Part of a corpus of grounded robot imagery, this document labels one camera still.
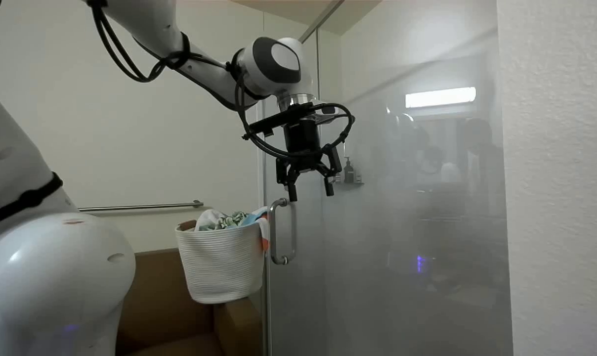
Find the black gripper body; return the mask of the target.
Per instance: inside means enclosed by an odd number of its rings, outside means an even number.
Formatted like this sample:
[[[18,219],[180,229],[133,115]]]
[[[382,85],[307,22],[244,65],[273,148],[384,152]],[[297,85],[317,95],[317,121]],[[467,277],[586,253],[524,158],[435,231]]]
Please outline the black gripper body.
[[[277,182],[295,184],[303,172],[317,170],[325,178],[342,170],[340,156],[334,144],[321,144],[319,126],[315,121],[299,121],[285,128],[287,150],[293,160],[277,160]]]

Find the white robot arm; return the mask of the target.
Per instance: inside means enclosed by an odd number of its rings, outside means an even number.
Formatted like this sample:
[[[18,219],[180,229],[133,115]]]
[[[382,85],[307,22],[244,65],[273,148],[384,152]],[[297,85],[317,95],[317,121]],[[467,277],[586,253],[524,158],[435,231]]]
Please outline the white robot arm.
[[[275,97],[281,113],[245,128],[259,144],[277,126],[299,136],[289,150],[263,150],[293,172],[331,176],[331,146],[317,128],[332,119],[329,103],[307,93],[303,49],[295,37],[259,37],[220,63],[176,26],[174,0],[85,0],[107,49],[123,26],[157,57],[236,113]],[[0,356],[115,356],[123,300],[137,257],[127,237],[101,217],[79,211],[64,180],[0,103]]]

